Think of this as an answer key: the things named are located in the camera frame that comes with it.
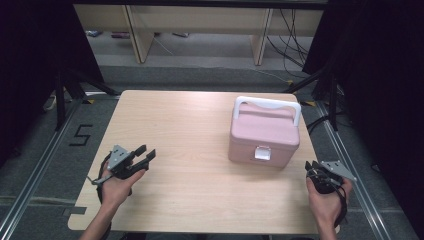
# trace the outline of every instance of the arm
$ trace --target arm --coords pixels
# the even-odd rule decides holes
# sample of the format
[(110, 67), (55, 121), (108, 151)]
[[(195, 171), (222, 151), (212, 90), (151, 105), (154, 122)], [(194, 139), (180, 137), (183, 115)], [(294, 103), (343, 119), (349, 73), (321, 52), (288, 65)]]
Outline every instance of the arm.
[[(346, 199), (349, 200), (349, 193), (352, 190), (352, 183), (348, 179), (343, 179), (342, 188), (346, 192)], [(309, 192), (309, 206), (314, 215), (321, 240), (337, 239), (334, 222), (341, 211), (340, 198), (337, 193), (320, 194), (310, 178), (306, 178), (306, 187)]]
[[(88, 225), (80, 240), (100, 239), (109, 227), (113, 216), (118, 211), (119, 206), (127, 199), (132, 185), (137, 182), (145, 173), (145, 170), (136, 172), (131, 177), (121, 180), (112, 177), (103, 183), (102, 186), (102, 205), (97, 215)], [(104, 170), (103, 176), (109, 175), (108, 170)]]

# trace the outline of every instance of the pink lunch box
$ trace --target pink lunch box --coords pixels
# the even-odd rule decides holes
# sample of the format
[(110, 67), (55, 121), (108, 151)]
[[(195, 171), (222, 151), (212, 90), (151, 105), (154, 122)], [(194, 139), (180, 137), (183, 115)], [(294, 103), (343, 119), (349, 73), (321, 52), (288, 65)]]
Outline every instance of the pink lunch box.
[(230, 130), (231, 161), (285, 167), (299, 148), (300, 104), (240, 96)]

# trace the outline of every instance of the wooden table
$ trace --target wooden table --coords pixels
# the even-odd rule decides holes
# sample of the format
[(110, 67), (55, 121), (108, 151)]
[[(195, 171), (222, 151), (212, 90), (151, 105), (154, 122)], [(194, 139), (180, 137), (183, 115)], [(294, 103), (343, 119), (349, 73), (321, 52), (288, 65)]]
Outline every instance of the wooden table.
[[(297, 101), (291, 94), (125, 91), (89, 176), (115, 144), (156, 149), (150, 170), (116, 214), (112, 229), (134, 232), (249, 234), (316, 233), (305, 186), (305, 161), (316, 159), (303, 118), (300, 147), (284, 168), (228, 160), (229, 131), (238, 96)], [(100, 204), (86, 181), (68, 225), (84, 230)]]

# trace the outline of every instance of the wire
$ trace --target wire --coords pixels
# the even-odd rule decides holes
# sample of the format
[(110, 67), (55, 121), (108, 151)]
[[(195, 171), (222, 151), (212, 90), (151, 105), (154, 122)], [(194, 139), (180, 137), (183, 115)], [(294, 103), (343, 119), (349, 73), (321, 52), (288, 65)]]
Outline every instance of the wire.
[(298, 52), (299, 57), (300, 57), (300, 59), (301, 59), (301, 60), (302, 60), (302, 62), (303, 62), (303, 60), (306, 60), (306, 57), (304, 56), (304, 53), (302, 52), (302, 50), (303, 50), (303, 51), (305, 51), (306, 53), (308, 53), (308, 51), (307, 51), (305, 48), (303, 48), (303, 47), (299, 44), (299, 42), (297, 41), (297, 35), (296, 35), (296, 25), (295, 25), (295, 21), (296, 21), (296, 10), (292, 9), (292, 25), (291, 25), (291, 28), (290, 28), (290, 26), (289, 26), (289, 24), (288, 24), (288, 22), (287, 22), (286, 18), (284, 17), (284, 14), (283, 14), (282, 9), (280, 9), (280, 13), (281, 13), (281, 16), (283, 17), (284, 23), (286, 24), (286, 27), (287, 27), (287, 29), (289, 30), (289, 33), (290, 33), (290, 34), (289, 34), (289, 40), (288, 40), (288, 42), (287, 42), (286, 46), (287, 46), (287, 45), (289, 45), (289, 43), (290, 43), (290, 39), (291, 39), (291, 38), (293, 38), (293, 41), (295, 42), (296, 47), (297, 47), (297, 49), (296, 49), (295, 51), (297, 51), (297, 52)]

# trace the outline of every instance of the gray floor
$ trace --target gray floor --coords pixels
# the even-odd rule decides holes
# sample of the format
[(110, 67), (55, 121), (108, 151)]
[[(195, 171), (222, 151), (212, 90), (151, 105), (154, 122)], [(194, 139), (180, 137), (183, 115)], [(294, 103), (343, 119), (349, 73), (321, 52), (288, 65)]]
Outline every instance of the gray floor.
[[(269, 44), (266, 46), (263, 64), (255, 66), (248, 36), (190, 34), (188, 38), (182, 38), (162, 33), (154, 41), (144, 64), (136, 62), (128, 39), (113, 39), (108, 32), (88, 39), (106, 83), (117, 90), (281, 92), (288, 86), (288, 81), (299, 82), (302, 79), (291, 74), (306, 76), (300, 72), (299, 66), (285, 61)], [(285, 49), (278, 37), (271, 39), (282, 50)], [(311, 38), (299, 38), (306, 49), (311, 41)], [(296, 51), (288, 51), (288, 54), (301, 61)], [(96, 91), (90, 86), (84, 87), (87, 91)], [(301, 101), (311, 101), (312, 89), (313, 86), (305, 87), (296, 96)], [(42, 174), (19, 223), (14, 226), (11, 239), (78, 238), (81, 232), (71, 231), (67, 227), (69, 211), (75, 204), (91, 166), (90, 160), (96, 153), (116, 103), (117, 100), (111, 98), (95, 100), (92, 104), (67, 103), (68, 109), (77, 105), (77, 110), (64, 129), (63, 136), (59, 138), (48, 168)], [(320, 117), (319, 110), (313, 106), (303, 106), (302, 113), (307, 123)], [(54, 110), (41, 115), (22, 145), (22, 155), (10, 159), (0, 169), (0, 217), (4, 218), (9, 212), (50, 140), (56, 136), (55, 117)], [(83, 141), (75, 137), (81, 125), (86, 127), (80, 133), (90, 135), (90, 139), (84, 146), (72, 146), (72, 143)], [(338, 117), (338, 126), (337, 135), (354, 163), (357, 177), (368, 194), (366, 197), (376, 207), (377, 216), (382, 219), (389, 235), (389, 238), (378, 235), (372, 223), (375, 216), (367, 214), (367, 207), (361, 200), (363, 196), (358, 195), (362, 192), (355, 191), (339, 238), (418, 239), (382, 176), (370, 168), (372, 159), (354, 126), (346, 116)], [(326, 124), (319, 125), (311, 133), (318, 160), (340, 159), (340, 152), (336, 150), (331, 134)], [(113, 232), (109, 239), (119, 239), (122, 234)], [(272, 239), (285, 240), (292, 237), (274, 235)]]

